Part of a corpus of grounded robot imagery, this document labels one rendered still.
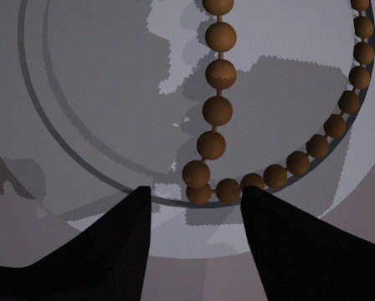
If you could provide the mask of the grey round tray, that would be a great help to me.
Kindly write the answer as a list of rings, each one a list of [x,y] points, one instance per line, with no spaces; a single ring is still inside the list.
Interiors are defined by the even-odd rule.
[[[265,191],[313,217],[337,207],[375,164],[374,59],[368,87],[356,89],[346,130],[327,137],[305,174],[287,171]],[[206,160],[211,190],[306,151],[324,136],[338,100],[352,91],[351,0],[234,0],[222,23],[237,33],[223,59],[237,78],[221,90],[232,106],[217,132],[227,148]],[[217,16],[202,0],[0,0],[0,157],[19,183],[57,217],[84,231],[139,186],[151,187],[150,252],[165,258],[218,258],[250,251],[241,196],[217,193],[192,204],[183,167],[200,161],[197,140],[212,130],[202,115],[217,90],[205,43]],[[262,177],[264,180],[264,177]]]

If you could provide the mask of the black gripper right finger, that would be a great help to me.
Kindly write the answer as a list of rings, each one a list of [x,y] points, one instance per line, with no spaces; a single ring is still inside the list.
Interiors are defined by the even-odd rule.
[[[268,301],[375,301],[375,243],[257,186],[240,211]]]

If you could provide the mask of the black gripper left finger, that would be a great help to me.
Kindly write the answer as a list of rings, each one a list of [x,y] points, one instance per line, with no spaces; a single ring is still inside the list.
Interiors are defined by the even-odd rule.
[[[47,257],[0,265],[0,301],[141,301],[151,224],[151,187],[139,186]]]

